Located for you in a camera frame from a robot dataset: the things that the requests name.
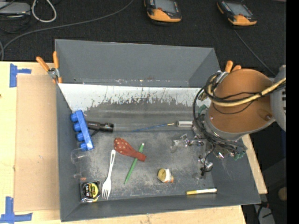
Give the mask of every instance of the green straw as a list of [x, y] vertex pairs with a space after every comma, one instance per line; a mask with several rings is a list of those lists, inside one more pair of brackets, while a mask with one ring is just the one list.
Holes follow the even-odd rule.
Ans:
[[[140, 152], [140, 153], [142, 153], [142, 151], [143, 151], [143, 146], [144, 146], [144, 143], [142, 143], [142, 144], [140, 145], [140, 147], [139, 147], [139, 152]], [[124, 184], [126, 184], [126, 182], [129, 180], [129, 178], [130, 178], [130, 176], [131, 176], [131, 173], [132, 173], [132, 171], [133, 171], [133, 169], [134, 169], [134, 167], [135, 167], [135, 164], [137, 163], [137, 160], [138, 160], [137, 158], [134, 158], [134, 161], [133, 161], [133, 163], [132, 163], [132, 165], [131, 165], [131, 168], [130, 168], [130, 170], [129, 170], [127, 176], [126, 176], [126, 180], [125, 180], [125, 183], [124, 183]]]

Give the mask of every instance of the orange tool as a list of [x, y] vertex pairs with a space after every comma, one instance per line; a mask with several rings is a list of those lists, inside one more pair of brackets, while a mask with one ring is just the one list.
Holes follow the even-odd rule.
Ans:
[[36, 57], [36, 61], [43, 67], [43, 69], [52, 77], [54, 83], [62, 83], [62, 78], [59, 73], [59, 63], [58, 63], [58, 57], [57, 52], [53, 52], [53, 62], [54, 62], [54, 68], [51, 68], [47, 65], [47, 63], [40, 57]]

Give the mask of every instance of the blue plastic block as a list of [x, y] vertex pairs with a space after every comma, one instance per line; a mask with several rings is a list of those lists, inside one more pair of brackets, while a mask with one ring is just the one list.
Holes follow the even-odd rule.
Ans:
[[17, 86], [17, 74], [24, 73], [24, 74], [31, 74], [31, 69], [20, 69], [14, 64], [10, 64], [10, 78], [9, 78], [9, 87], [16, 87]]
[[0, 223], [10, 223], [31, 221], [32, 213], [15, 215], [14, 214], [14, 199], [7, 196], [5, 198], [5, 214], [1, 214]]
[[85, 151], [94, 149], [92, 138], [89, 134], [89, 130], [87, 128], [87, 123], [85, 121], [82, 110], [78, 110], [70, 115], [70, 119], [74, 122], [73, 129], [75, 132], [78, 132], [76, 138], [80, 144], [80, 148]]

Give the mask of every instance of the white fork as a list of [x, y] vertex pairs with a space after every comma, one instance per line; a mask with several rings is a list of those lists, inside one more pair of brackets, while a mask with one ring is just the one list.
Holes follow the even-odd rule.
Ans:
[[115, 151], [115, 149], [113, 149], [111, 151], [111, 156], [110, 156], [108, 177], [102, 187], [102, 198], [104, 198], [104, 199], [109, 198], [110, 191], [111, 191], [111, 172], [112, 172], [112, 167], [113, 167], [113, 163], [114, 163], [115, 153], [116, 153], [116, 151]]

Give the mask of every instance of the cable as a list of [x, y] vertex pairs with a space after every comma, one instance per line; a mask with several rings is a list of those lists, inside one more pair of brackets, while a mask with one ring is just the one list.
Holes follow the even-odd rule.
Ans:
[[[193, 102], [193, 110], [195, 109], [196, 100], [197, 100], [197, 99], [194, 99], [194, 102]], [[234, 146], [239, 146], [239, 147], [241, 147], [241, 148], [244, 148], [244, 146], [239, 145], [239, 144], [237, 144], [236, 142], [229, 141], [229, 140], [225, 140], [225, 139], [222, 139], [222, 138], [220, 138], [220, 137], [218, 137], [218, 136], [214, 136], [214, 135], [208, 133], [208, 132], [206, 131], [206, 129], [204, 128], [204, 126], [203, 126], [203, 120], [200, 118], [200, 115], [199, 115], [198, 117], [196, 117], [196, 115], [195, 115], [195, 111], [193, 111], [193, 117], [194, 117], [194, 121], [198, 124], [199, 131], [202, 132], [202, 133], [204, 134], [205, 138], [206, 138], [209, 142], [211, 142], [211, 143], [213, 143], [213, 144], [215, 144], [215, 145], [219, 145], [219, 143], [225, 143], [225, 144], [230, 145], [230, 146], [233, 146], [233, 147], [234, 147]]]
[[6, 7], [8, 7], [8, 6], [11, 5], [14, 1], [15, 1], [15, 0], [12, 0], [11, 2], [9, 2], [9, 3], [5, 4], [4, 6], [0, 7], [0, 10], [4, 9], [4, 8], [6, 8]]
[[4, 59], [4, 48], [3, 48], [3, 44], [2, 44], [1, 41], [0, 41], [0, 47], [1, 47], [1, 50], [3, 50], [3, 52], [1, 53], [1, 60], [3, 61], [3, 59]]
[[170, 126], [170, 125], [175, 125], [175, 124], [171, 123], [171, 124], [155, 125], [155, 126], [146, 127], [146, 128], [134, 129], [134, 130], [132, 130], [132, 132], [145, 131], [148, 129], [160, 128], [160, 127], [165, 127], [165, 126]]
[[66, 24], [66, 25], [61, 25], [61, 26], [56, 26], [56, 27], [51, 27], [51, 28], [42, 28], [42, 29], [38, 29], [38, 30], [34, 30], [34, 31], [31, 31], [31, 32], [26, 32], [24, 34], [21, 34], [17, 37], [15, 37], [14, 39], [10, 40], [8, 43], [6, 43], [6, 45], [4, 47], [2, 47], [2, 51], [0, 51], [0, 55], [2, 55], [2, 53], [4, 52], [4, 50], [11, 44], [13, 43], [15, 40], [23, 37], [23, 36], [26, 36], [26, 35], [29, 35], [29, 34], [32, 34], [32, 33], [35, 33], [35, 32], [41, 32], [41, 31], [46, 31], [46, 30], [51, 30], [51, 29], [56, 29], [56, 28], [65, 28], [65, 27], [69, 27], [69, 26], [74, 26], [74, 25], [81, 25], [81, 24], [85, 24], [85, 23], [89, 23], [89, 22], [92, 22], [92, 21], [97, 21], [97, 20], [100, 20], [100, 19], [104, 19], [104, 18], [107, 18], [107, 17], [110, 17], [112, 15], [115, 15], [123, 10], [125, 10], [128, 6], [131, 5], [131, 3], [133, 2], [134, 0], [131, 0], [126, 6], [124, 6], [122, 9], [114, 12], [114, 13], [111, 13], [111, 14], [108, 14], [108, 15], [105, 15], [105, 16], [102, 16], [102, 17], [98, 17], [98, 18], [95, 18], [95, 19], [91, 19], [91, 20], [87, 20], [87, 21], [81, 21], [81, 22], [76, 22], [76, 23], [71, 23], [71, 24]]
[[210, 172], [208, 170], [206, 170], [206, 158], [209, 156], [210, 153], [212, 153], [215, 149], [216, 145], [213, 144], [212, 149], [210, 150], [210, 152], [205, 156], [205, 160], [203, 162], [204, 166], [200, 169], [201, 170], [201, 175], [203, 176], [205, 174], [205, 172]]
[[243, 112], [244, 110], [246, 110], [252, 103], [253, 103], [253, 101], [249, 102], [249, 104], [246, 105], [246, 106], [245, 106], [243, 109], [241, 109], [240, 111], [231, 112], [231, 113], [224, 113], [224, 112], [220, 111], [220, 110], [215, 106], [214, 102], [212, 102], [214, 109], [215, 109], [216, 111], [218, 111], [220, 114], [238, 114], [238, 113], [241, 113], [241, 112]]
[[246, 97], [246, 98], [235, 99], [235, 100], [224, 100], [222, 98], [215, 97], [212, 93], [212, 92], [214, 92], [214, 89], [212, 89], [212, 87], [211, 87], [211, 82], [208, 86], [205, 86], [205, 93], [211, 99], [211, 101], [213, 103], [215, 103], [216, 105], [223, 106], [223, 107], [232, 107], [232, 106], [236, 106], [236, 105], [242, 105], [247, 102], [256, 100], [262, 96], [265, 96], [266, 94], [274, 91], [281, 84], [285, 84], [285, 83], [286, 83], [286, 78], [283, 78], [283, 79], [279, 80], [278, 82], [276, 82], [275, 84], [273, 84], [272, 86], [260, 91], [259, 93], [255, 93], [254, 95]]
[[239, 37], [239, 39], [243, 42], [243, 44], [249, 49], [249, 51], [264, 65], [264, 67], [266, 67], [268, 69], [268, 71], [270, 71], [274, 76], [275, 73], [273, 71], [271, 71], [271, 69], [264, 63], [262, 62], [262, 60], [252, 51], [252, 49], [250, 49], [250, 47], [245, 43], [245, 41], [239, 36], [239, 34], [236, 32], [236, 30], [234, 30], [234, 32], [236, 33], [236, 35]]
[[41, 21], [41, 22], [53, 22], [55, 21], [55, 19], [57, 18], [57, 12], [56, 12], [56, 9], [54, 8], [53, 4], [50, 2], [50, 0], [46, 0], [47, 3], [50, 5], [50, 7], [52, 8], [53, 12], [54, 12], [54, 17], [50, 20], [42, 20], [40, 19], [39, 17], [36, 16], [35, 12], [34, 12], [34, 8], [36, 6], [36, 2], [37, 0], [34, 0], [33, 3], [32, 3], [32, 7], [31, 7], [31, 11], [32, 11], [32, 15], [38, 20], [38, 21]]
[[23, 14], [20, 15], [20, 17], [0, 15], [0, 30], [7, 34], [20, 33], [32, 26], [32, 24], [30, 24], [31, 18], [32, 16]]
[[93, 133], [90, 135], [90, 137], [96, 135], [98, 132], [99, 132], [99, 130], [95, 130], [95, 131], [93, 131]]

